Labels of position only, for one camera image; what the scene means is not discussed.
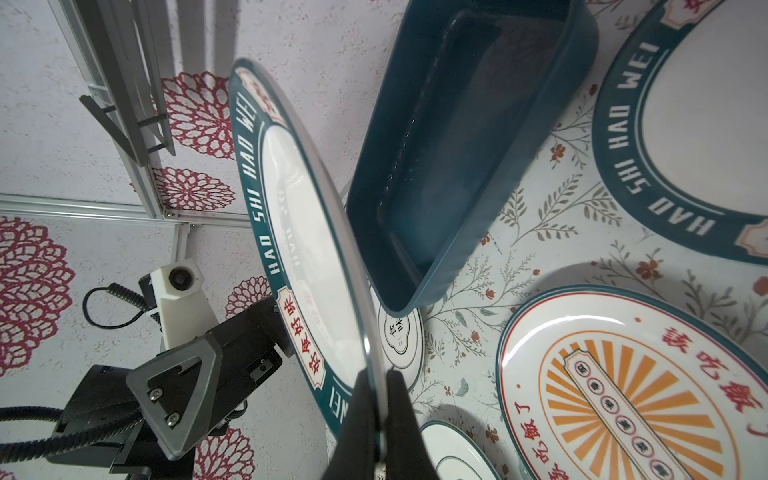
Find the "oval plate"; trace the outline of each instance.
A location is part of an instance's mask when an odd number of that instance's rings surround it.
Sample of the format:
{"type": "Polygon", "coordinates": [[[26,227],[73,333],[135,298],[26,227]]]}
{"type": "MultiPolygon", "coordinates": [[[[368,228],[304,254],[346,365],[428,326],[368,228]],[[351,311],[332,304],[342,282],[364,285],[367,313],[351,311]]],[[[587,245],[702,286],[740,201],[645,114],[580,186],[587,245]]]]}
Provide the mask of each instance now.
{"type": "Polygon", "coordinates": [[[440,480],[500,480],[485,454],[450,423],[433,420],[422,425],[421,431],[440,480]]]}
{"type": "MultiPolygon", "coordinates": [[[[339,195],[275,81],[240,59],[230,78],[240,180],[266,277],[317,405],[339,434],[357,373],[387,417],[376,315],[339,195]]],[[[383,455],[383,436],[378,435],[383,455]]]]}
{"type": "Polygon", "coordinates": [[[424,366],[424,326],[422,314],[414,309],[403,318],[390,316],[381,305],[376,291],[371,289],[373,309],[379,321],[384,362],[402,373],[410,392],[424,366]]]}
{"type": "Polygon", "coordinates": [[[498,396],[534,477],[763,478],[768,373],[683,311],[607,286],[529,300],[498,350],[498,396]]]}
{"type": "Polygon", "coordinates": [[[644,226],[702,253],[768,264],[768,96],[760,0],[659,2],[594,110],[594,157],[644,226]]]}

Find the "bolt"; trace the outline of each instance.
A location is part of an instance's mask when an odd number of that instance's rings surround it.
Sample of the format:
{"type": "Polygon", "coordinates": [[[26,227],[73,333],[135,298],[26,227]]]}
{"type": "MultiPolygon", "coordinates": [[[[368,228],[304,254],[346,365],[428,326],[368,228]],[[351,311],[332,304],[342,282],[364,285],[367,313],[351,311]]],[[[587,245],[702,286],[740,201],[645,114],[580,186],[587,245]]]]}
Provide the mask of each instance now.
{"type": "Polygon", "coordinates": [[[163,389],[159,387],[152,389],[152,391],[149,392],[149,400],[152,400],[153,402],[156,402],[161,396],[163,396],[163,389]]]}
{"type": "Polygon", "coordinates": [[[179,414],[179,412],[173,412],[168,416],[168,418],[165,419],[165,423],[169,427],[173,428],[174,426],[176,426],[179,420],[181,420],[181,415],[179,414]]]}

